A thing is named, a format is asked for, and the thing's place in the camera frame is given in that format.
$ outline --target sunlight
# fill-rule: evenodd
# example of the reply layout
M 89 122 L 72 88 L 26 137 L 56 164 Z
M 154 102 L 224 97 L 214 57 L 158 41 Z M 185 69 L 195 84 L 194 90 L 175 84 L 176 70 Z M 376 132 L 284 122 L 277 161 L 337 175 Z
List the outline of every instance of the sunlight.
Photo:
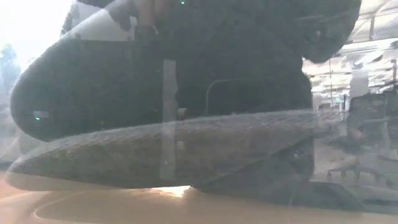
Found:
M 166 193 L 171 193 L 174 197 L 183 197 L 186 190 L 188 190 L 190 186 L 180 186 L 180 187 L 160 187 L 155 188 L 154 190 L 161 190 Z
M 0 47 L 14 46 L 24 70 L 60 38 L 72 0 L 1 0 Z

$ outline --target ceiling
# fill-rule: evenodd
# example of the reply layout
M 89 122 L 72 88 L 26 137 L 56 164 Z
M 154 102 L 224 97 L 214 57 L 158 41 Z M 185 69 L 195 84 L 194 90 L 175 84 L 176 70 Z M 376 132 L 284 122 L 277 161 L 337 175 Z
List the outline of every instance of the ceiling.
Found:
M 398 57 L 398 49 L 392 43 L 397 40 L 398 0 L 362 0 L 348 43 L 326 63 L 304 60 L 303 71 L 311 78 L 313 91 L 325 96 L 330 96 L 331 85 L 337 95 L 347 93 L 359 62 L 363 63 L 362 70 L 369 70 L 369 86 L 382 85 L 392 80 L 391 60 Z

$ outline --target white pillar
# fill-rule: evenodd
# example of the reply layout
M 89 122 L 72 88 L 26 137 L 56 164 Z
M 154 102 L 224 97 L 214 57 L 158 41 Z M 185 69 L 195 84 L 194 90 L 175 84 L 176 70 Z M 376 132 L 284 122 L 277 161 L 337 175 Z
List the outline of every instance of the white pillar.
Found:
M 174 180 L 175 178 L 175 119 L 178 109 L 175 101 L 175 93 L 178 88 L 175 67 L 175 61 L 163 61 L 163 122 L 166 124 L 162 128 L 162 161 L 160 164 L 162 180 Z
M 313 106 L 314 112 L 318 112 L 321 104 L 322 104 L 321 93 L 312 93 L 312 106 Z
M 369 72 L 366 70 L 355 70 L 349 83 L 349 99 L 363 96 L 369 93 Z

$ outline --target windshield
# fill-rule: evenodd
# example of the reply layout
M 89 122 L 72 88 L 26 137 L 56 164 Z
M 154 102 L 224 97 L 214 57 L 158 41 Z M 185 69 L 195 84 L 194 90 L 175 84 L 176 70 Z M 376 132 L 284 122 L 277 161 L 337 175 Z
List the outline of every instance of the windshield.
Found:
M 393 223 L 397 7 L 1 1 L 0 220 Z

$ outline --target person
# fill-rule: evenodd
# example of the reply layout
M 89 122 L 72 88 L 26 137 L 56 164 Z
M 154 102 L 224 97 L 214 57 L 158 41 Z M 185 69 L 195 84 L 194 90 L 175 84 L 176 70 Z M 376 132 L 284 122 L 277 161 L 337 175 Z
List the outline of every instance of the person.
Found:
M 17 63 L 17 54 L 11 44 L 6 44 L 1 50 L 0 70 L 8 95 L 21 73 L 21 68 Z
M 130 16 L 136 17 L 141 26 L 154 26 L 166 17 L 172 3 L 171 0 L 77 0 L 77 2 L 106 8 L 112 19 L 119 23 L 123 30 L 131 28 Z

